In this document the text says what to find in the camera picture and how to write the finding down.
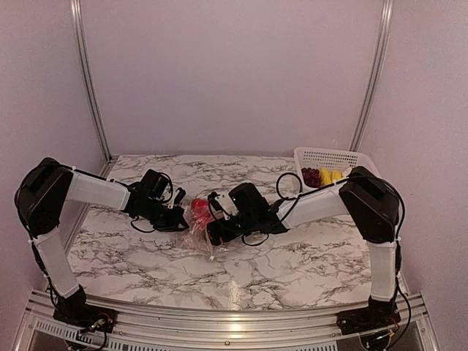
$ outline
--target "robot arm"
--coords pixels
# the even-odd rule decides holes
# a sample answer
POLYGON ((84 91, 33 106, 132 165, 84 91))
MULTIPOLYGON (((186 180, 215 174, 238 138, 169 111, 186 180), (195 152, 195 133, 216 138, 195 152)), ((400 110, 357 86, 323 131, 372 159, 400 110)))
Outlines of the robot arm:
POLYGON ((208 224, 208 236, 213 245, 220 245, 240 235, 280 234, 303 223, 350 214, 369 247, 371 296, 368 308, 340 312, 338 325, 343 334, 385 327, 401 320, 395 304, 401 261, 395 231, 400 204, 385 183, 366 168, 356 167, 339 184, 273 205, 251 183, 237 186, 228 195, 214 192, 209 204, 223 211, 224 218, 208 224))
POLYGON ((90 326, 101 314, 113 311, 86 305, 86 295, 67 261, 59 233, 59 218, 65 201, 79 201, 123 211, 130 217, 147 219, 155 230, 182 231, 189 226, 179 205, 185 191, 173 186, 164 173, 148 170, 131 185, 103 178, 46 158, 23 180, 15 195, 18 215, 30 235, 36 261, 57 295, 54 317, 64 322, 90 326), (162 197, 170 184, 171 198, 162 197))

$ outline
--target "wire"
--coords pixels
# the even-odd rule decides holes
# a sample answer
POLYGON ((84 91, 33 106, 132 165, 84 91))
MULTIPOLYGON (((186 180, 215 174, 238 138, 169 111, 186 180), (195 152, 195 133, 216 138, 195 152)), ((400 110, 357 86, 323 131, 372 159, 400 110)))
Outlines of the wire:
POLYGON ((391 349, 393 346, 395 346, 395 344, 401 340, 401 338, 403 337, 403 335, 407 332, 408 328, 410 327, 410 323, 411 323, 411 304, 410 304, 410 301, 408 300, 407 296, 401 291, 401 288, 400 288, 400 284, 397 282, 396 283, 396 288, 399 292, 399 294, 402 296, 402 298, 404 299, 404 302, 406 302, 407 306, 408 306, 408 321, 407 321, 407 324, 404 326, 404 329, 403 331, 401 332, 400 335, 398 335, 398 337, 395 339, 395 341, 392 343, 392 345, 390 345, 389 347, 387 347, 387 350, 391 349))
POLYGON ((279 182, 283 179, 285 176, 293 176, 299 181, 299 193, 302 193, 303 190, 303 185, 302 185, 302 180, 299 178, 299 175, 293 172, 286 172, 281 174, 278 179, 276 180, 276 193, 278 194, 279 198, 282 200, 294 200, 294 197, 285 197, 281 195, 281 192, 279 191, 279 182))
POLYGON ((101 329, 102 332, 104 333, 104 341, 103 341, 102 345, 99 347, 99 349, 95 349, 95 351, 101 351, 101 350, 104 349, 105 345, 107 344, 107 333, 104 330, 104 328, 102 328, 101 326, 98 326, 97 329, 101 329))
POLYGON ((143 229, 140 229, 139 227, 137 227, 136 225, 133 224, 134 222, 137 222, 139 219, 140 219, 140 217, 139 217, 139 216, 136 216, 135 219, 133 219, 132 221, 130 221, 130 225, 132 226, 133 229, 138 230, 139 232, 145 233, 145 234, 152 233, 152 232, 154 232, 154 231, 156 230, 156 229, 153 229, 153 230, 143 230, 143 229))
POLYGON ((242 243, 243 243, 244 245, 247 245, 247 246, 260 246, 260 245, 263 244, 265 241, 267 241, 268 238, 270 238, 270 234, 267 234, 265 239, 263 239, 261 242, 256 243, 256 244, 248 244, 248 243, 246 243, 246 239, 245 239, 245 238, 246 238, 246 235, 245 235, 245 234, 242 235, 241 240, 242 240, 242 243))

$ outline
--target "white marble tabletop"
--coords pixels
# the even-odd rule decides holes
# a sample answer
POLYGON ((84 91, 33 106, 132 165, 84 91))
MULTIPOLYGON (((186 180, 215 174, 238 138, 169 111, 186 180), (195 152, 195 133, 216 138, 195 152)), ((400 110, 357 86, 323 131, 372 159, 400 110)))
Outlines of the white marble tabletop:
MULTIPOLYGON (((193 197, 206 199, 212 191, 251 181, 269 201, 277 199, 277 177, 295 169, 293 159, 284 157, 120 156, 109 178, 130 184, 149 168, 169 174, 175 187, 193 197)), ((212 261, 184 246, 183 234, 139 233, 129 222, 126 214, 91 207, 68 255, 88 294, 160 306, 253 310, 352 303, 370 293, 369 253, 349 216, 270 235, 256 247, 238 238, 216 248, 212 261)))

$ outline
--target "metal rail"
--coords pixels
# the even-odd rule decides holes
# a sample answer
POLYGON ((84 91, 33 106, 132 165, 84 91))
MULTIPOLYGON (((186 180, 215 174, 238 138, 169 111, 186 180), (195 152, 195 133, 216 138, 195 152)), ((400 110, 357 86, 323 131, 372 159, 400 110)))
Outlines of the metal rail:
POLYGON ((80 57, 81 72, 83 74, 86 95, 88 97, 89 107, 91 109, 91 117, 93 118, 94 127, 96 129, 97 139, 101 148, 102 155, 106 162, 112 160, 112 154, 107 143, 107 138, 104 132, 99 106, 97 104, 96 92, 91 79, 91 70, 89 68, 88 52, 86 50, 85 32, 83 28, 83 19, 81 17, 81 0, 70 0, 72 10, 72 19, 75 26, 75 37, 80 57))
POLYGON ((382 17, 380 18, 379 36, 377 47, 375 49, 374 63, 372 64, 371 76, 367 85, 366 95, 364 97, 361 113, 358 119, 358 125, 351 141, 350 151, 357 151, 364 136, 367 121, 371 113, 372 103, 374 101, 375 91, 382 74, 383 62, 387 51, 388 35, 390 33, 390 22, 393 13, 393 0, 384 0, 382 7, 382 17))
MULTIPOLYGON (((118 350, 124 344, 129 345, 130 350, 129 347, 134 344, 167 351, 303 350, 304 347, 312 350, 314 345, 326 345, 340 339, 357 337, 357 334, 341 334, 336 326, 336 313, 367 304, 363 302, 315 309, 234 312, 149 306, 92 296, 88 302, 118 312, 114 332, 108 338, 109 350, 118 350)), ((403 319, 401 323, 405 323, 408 315, 406 303, 402 298, 397 302, 403 319)), ((427 318, 426 307, 419 294, 411 295, 409 302, 412 320, 427 318)), ((34 325, 29 324, 30 328, 38 328, 37 323, 42 321, 45 323, 43 325, 52 331, 55 328, 56 333, 63 337, 67 331, 72 334, 78 329, 52 319, 53 306, 46 292, 33 291, 26 313, 30 318, 35 318, 34 325)), ((99 344, 99 341, 102 342, 101 336, 91 335, 87 342, 99 344)))

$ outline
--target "grapes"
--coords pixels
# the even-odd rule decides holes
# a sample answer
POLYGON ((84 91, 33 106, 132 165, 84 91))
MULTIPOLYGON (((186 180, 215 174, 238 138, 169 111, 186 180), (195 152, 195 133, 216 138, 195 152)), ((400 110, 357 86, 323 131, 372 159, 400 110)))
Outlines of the grapes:
POLYGON ((322 186, 322 179, 320 171, 314 168, 303 168, 301 170, 304 183, 311 188, 320 188, 322 186))

